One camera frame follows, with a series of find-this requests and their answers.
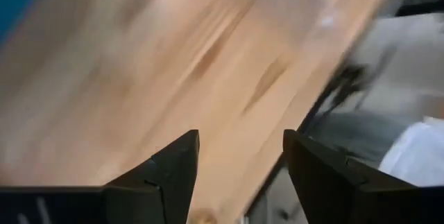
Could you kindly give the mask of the white paper sheet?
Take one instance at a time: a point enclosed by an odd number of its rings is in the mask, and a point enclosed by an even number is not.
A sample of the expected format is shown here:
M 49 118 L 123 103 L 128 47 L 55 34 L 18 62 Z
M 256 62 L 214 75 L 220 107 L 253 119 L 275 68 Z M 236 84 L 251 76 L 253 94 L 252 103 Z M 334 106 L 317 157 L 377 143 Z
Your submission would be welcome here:
M 379 170 L 418 187 L 444 186 L 444 119 L 425 117 L 410 125 Z

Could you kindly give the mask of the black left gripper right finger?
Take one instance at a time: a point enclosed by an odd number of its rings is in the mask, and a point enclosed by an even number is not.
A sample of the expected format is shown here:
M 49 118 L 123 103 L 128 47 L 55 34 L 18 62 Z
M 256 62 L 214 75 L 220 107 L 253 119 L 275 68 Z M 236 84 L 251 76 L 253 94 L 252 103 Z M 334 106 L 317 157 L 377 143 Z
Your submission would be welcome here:
M 444 224 L 444 186 L 414 186 L 295 130 L 283 155 L 309 224 Z

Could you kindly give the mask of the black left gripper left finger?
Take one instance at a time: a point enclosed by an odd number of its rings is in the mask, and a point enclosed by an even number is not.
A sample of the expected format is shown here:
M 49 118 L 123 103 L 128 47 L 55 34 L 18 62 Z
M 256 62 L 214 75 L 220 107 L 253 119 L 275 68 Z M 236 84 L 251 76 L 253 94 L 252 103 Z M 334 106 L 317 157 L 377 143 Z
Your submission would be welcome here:
M 198 153 L 189 130 L 102 186 L 0 187 L 0 224 L 186 224 Z

